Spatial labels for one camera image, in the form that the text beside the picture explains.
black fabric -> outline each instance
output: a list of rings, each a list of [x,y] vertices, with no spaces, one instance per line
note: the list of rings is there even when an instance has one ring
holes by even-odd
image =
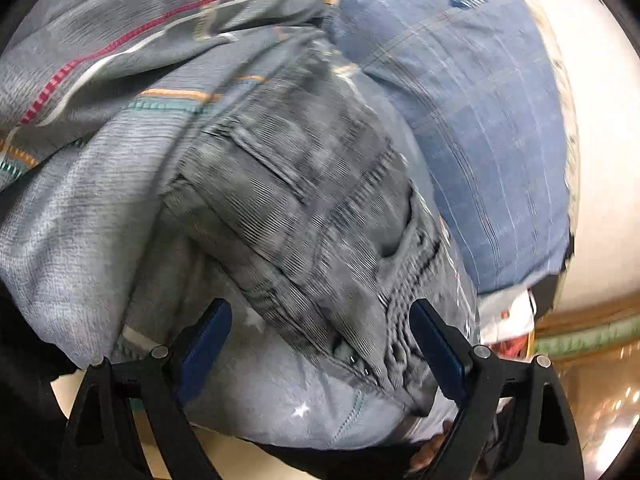
[[[338,451],[257,445],[285,464],[320,480],[399,480],[420,449],[420,444]]]
[[[42,342],[0,290],[0,478],[55,478],[66,417],[52,380],[76,366]]]
[[[536,300],[536,320],[539,320],[553,307],[558,281],[557,274],[548,274],[531,287],[531,293]]]

orange stripe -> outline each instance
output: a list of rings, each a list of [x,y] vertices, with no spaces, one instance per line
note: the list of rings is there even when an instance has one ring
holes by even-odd
[[[0,140],[0,150],[4,148],[4,140]],[[17,158],[18,160],[23,161],[29,169],[35,168],[38,165],[38,161],[36,158],[33,158],[29,153],[24,152],[23,150],[19,150],[15,146],[9,146],[6,152],[11,155],[13,158]]]
[[[146,97],[181,97],[197,99],[198,101],[215,101],[222,97],[222,94],[208,94],[200,90],[171,90],[169,88],[149,88],[138,95]]]
[[[236,81],[264,81],[261,75],[243,75],[236,77]]]
[[[343,72],[350,72],[351,70],[356,70],[357,69],[357,65],[350,63],[348,65],[342,65],[342,66],[337,66],[336,68],[334,68],[333,72],[334,74],[341,74]]]

metal screw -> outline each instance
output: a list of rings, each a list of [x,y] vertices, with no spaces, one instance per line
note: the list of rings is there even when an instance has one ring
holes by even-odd
[[[474,354],[481,359],[487,359],[491,355],[491,350],[484,345],[478,345],[474,346]]]
[[[551,366],[551,359],[549,359],[546,355],[537,356],[536,362],[543,368],[549,368]]]
[[[169,355],[169,349],[164,345],[156,346],[151,351],[151,357],[153,357],[154,359],[164,359],[168,355]]]

blue gripper pad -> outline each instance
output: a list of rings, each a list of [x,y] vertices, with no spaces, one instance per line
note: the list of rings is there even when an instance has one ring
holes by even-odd
[[[468,357],[471,346],[424,299],[412,304],[409,326],[442,393],[461,406],[467,397],[465,376],[472,366]]]
[[[231,331],[231,321],[229,304],[224,300],[214,300],[196,325],[184,329],[190,330],[193,341],[180,363],[177,399],[183,406],[202,390],[207,374]]]

clothes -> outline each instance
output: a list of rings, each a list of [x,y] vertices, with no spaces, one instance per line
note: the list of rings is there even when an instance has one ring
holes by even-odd
[[[557,272],[566,141],[523,0],[340,0],[328,30],[414,131],[478,291]]]
[[[513,339],[500,341],[490,345],[491,350],[497,353],[500,357],[506,357],[508,359],[517,359],[521,352],[526,355],[527,343],[529,342],[528,335],[519,335]]]
[[[556,32],[551,26],[549,17],[539,0],[524,0],[531,14],[536,28],[540,32],[540,38],[545,45],[545,51],[551,62],[551,68],[556,80],[560,109],[562,111],[562,123],[566,137],[566,165],[564,179],[569,190],[569,231],[575,237],[578,225],[578,202],[580,201],[580,139],[578,132],[578,120],[575,113],[574,91],[569,81],[569,73],[564,63],[564,57],[556,38]],[[574,254],[572,241],[564,259],[562,271],[565,270],[567,260]]]
[[[318,451],[315,449],[260,446],[267,453],[319,480],[364,478],[404,479],[409,460],[419,446],[379,446],[357,450]]]
[[[306,25],[325,9],[40,0],[0,59],[4,184],[28,171],[0,194],[0,278],[81,367],[224,297],[232,334],[190,420],[355,448],[431,409],[411,302],[472,342],[478,324],[411,131]]]
[[[508,292],[514,290],[515,287],[511,287]],[[496,301],[483,301],[478,308],[482,344],[507,341],[529,334],[534,329],[536,315],[536,301],[533,295],[524,288],[511,299],[506,308],[506,300],[500,298],[500,294],[496,296]]]

